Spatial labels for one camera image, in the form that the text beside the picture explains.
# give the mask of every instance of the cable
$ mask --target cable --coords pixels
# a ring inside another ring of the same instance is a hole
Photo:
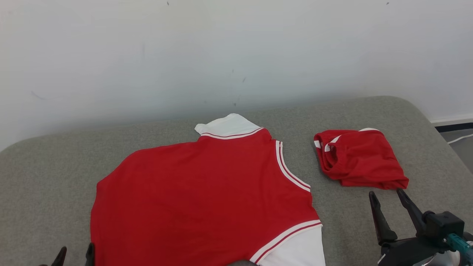
[[[464,139],[464,138],[468,138],[468,137],[473,137],[473,134],[466,135],[466,136],[463,136],[463,137],[459,137],[458,139],[456,139],[456,140],[452,140],[452,141],[450,141],[450,142],[447,142],[447,143],[448,143],[448,144],[452,144],[452,143],[454,143],[454,142],[457,142],[457,141],[459,141],[459,140],[462,140],[462,139]]]

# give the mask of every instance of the striped trim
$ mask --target striped trim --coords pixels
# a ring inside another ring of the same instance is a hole
[[[212,134],[212,133],[205,132],[205,133],[201,134],[201,137],[202,136],[207,136],[207,137],[216,138],[216,139],[220,139],[220,140],[231,140],[231,139],[243,138],[243,137],[253,135],[256,132],[262,130],[263,128],[264,127],[259,127],[255,130],[249,132],[249,133],[235,134],[235,135],[229,135],[229,136],[219,136],[219,135],[215,135],[215,134]]]
[[[363,128],[363,129],[358,130],[358,132],[368,131],[368,130],[376,130],[376,131],[379,131],[379,130],[376,129],[376,128],[367,127],[367,128]],[[341,137],[341,135],[336,136],[336,137],[335,137],[331,142],[329,142],[329,143],[335,143],[335,142],[337,142],[337,140],[338,140],[340,137]],[[331,151],[331,150],[332,150],[332,146],[330,146],[329,143],[327,143],[327,144],[325,145],[324,151]]]
[[[298,187],[310,192],[309,184],[297,178],[291,171],[288,170],[288,167],[284,163],[284,157],[282,155],[282,142],[276,141],[276,158],[278,160],[279,168],[284,176],[289,179],[292,183],[296,184]]]
[[[264,245],[262,248],[260,248],[250,259],[251,262],[258,264],[259,261],[264,259],[267,255],[269,255],[274,249],[278,248],[280,245],[284,244],[287,240],[289,240],[291,237],[298,235],[302,232],[305,232],[307,230],[310,230],[314,227],[317,226],[322,226],[322,223],[320,220],[313,220],[313,221],[308,221],[308,222],[303,222],[298,225],[295,225],[283,233],[281,233],[279,236],[275,237],[273,240],[271,240],[269,243]]]

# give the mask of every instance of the baseboard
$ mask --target baseboard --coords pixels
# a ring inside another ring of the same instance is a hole
[[[445,118],[445,119],[434,119],[430,121],[434,127],[453,125],[453,124],[466,124],[473,123],[473,114]]]

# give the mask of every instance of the armhole trim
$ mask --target armhole trim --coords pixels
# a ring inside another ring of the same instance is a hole
[[[293,173],[291,173],[291,171],[289,171],[288,167],[284,163],[284,156],[282,155],[282,142],[280,141],[276,141],[276,158],[278,160],[278,165],[283,175],[298,187],[310,192],[310,185],[300,180]]]
[[[303,222],[297,224],[286,231],[282,232],[279,236],[275,237],[273,240],[269,241],[266,245],[261,247],[251,258],[250,261],[258,264],[262,259],[269,255],[273,250],[284,244],[287,240],[296,236],[300,233],[303,233],[307,230],[315,228],[317,226],[322,226],[320,220],[312,220],[308,222]]]

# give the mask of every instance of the teal connector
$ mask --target teal connector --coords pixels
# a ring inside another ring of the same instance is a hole
[[[473,263],[473,249],[470,244],[466,243],[461,237],[456,234],[449,234],[447,236],[447,244],[454,250],[458,250],[470,263]]]

